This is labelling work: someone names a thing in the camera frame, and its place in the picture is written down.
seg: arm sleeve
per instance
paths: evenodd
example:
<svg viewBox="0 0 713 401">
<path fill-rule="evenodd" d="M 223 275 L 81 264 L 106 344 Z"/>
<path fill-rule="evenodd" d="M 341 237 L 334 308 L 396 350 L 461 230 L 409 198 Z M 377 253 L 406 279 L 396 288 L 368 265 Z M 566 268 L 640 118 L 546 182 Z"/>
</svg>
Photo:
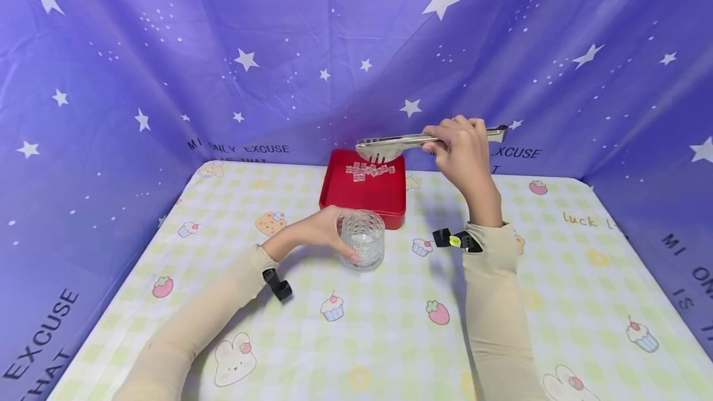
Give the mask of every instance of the arm sleeve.
<svg viewBox="0 0 713 401">
<path fill-rule="evenodd" d="M 277 263 L 261 247 L 241 252 L 151 336 L 114 401 L 179 401 L 193 360 L 257 296 L 266 285 L 262 271 L 271 268 Z"/>
<path fill-rule="evenodd" d="M 508 224 L 487 228 L 472 223 L 466 231 L 483 248 L 463 255 L 466 325 L 483 393 L 488 400 L 546 401 L 517 285 L 515 231 Z"/>
</svg>

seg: stainless steel tongs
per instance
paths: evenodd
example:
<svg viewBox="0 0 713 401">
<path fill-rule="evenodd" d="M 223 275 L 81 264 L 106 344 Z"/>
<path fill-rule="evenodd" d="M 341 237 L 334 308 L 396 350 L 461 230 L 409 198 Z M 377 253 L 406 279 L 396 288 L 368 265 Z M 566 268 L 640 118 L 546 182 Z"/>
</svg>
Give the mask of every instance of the stainless steel tongs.
<svg viewBox="0 0 713 401">
<path fill-rule="evenodd" d="M 502 143 L 508 126 L 487 129 L 488 142 Z M 380 165 L 398 158 L 405 149 L 421 147 L 425 143 L 437 142 L 438 138 L 426 134 L 401 135 L 400 137 L 366 138 L 356 143 L 356 152 L 367 162 Z"/>
</svg>

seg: purple backdrop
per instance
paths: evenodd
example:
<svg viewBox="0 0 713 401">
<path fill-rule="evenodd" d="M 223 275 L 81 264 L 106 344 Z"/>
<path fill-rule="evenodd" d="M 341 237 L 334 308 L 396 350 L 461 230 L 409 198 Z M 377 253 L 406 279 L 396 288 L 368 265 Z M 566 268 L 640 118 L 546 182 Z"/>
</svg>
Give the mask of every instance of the purple backdrop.
<svg viewBox="0 0 713 401">
<path fill-rule="evenodd" d="M 0 1 L 2 399 L 47 396 L 202 162 L 323 165 L 456 113 L 511 126 L 494 172 L 594 185 L 713 354 L 712 6 Z"/>
</svg>

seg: textured drinking glass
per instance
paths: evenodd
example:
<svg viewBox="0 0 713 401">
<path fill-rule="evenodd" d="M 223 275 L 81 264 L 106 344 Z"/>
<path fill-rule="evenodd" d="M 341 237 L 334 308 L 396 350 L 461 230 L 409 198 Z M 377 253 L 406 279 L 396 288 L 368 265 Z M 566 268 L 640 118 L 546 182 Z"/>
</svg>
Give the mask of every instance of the textured drinking glass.
<svg viewBox="0 0 713 401">
<path fill-rule="evenodd" d="M 370 210 L 355 210 L 342 221 L 342 241 L 360 258 L 353 264 L 339 256 L 345 265 L 353 270 L 373 270 L 384 260 L 384 221 Z"/>
</svg>

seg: black clip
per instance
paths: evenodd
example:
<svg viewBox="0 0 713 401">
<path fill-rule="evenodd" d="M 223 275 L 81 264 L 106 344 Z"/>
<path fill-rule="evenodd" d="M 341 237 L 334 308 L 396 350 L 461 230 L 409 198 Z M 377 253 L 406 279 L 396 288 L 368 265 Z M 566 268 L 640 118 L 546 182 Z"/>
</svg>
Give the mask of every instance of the black clip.
<svg viewBox="0 0 713 401">
<path fill-rule="evenodd" d="M 262 278 L 266 281 L 266 284 L 269 285 L 269 288 L 272 290 L 272 293 L 275 294 L 278 301 L 285 301 L 285 299 L 292 296 L 290 283 L 286 280 L 280 280 L 274 268 L 262 271 Z"/>
<path fill-rule="evenodd" d="M 433 232 L 433 242 L 436 243 L 437 248 L 455 246 L 463 249 L 464 252 L 483 252 L 483 247 L 468 231 L 451 234 L 447 228 L 439 229 Z"/>
</svg>

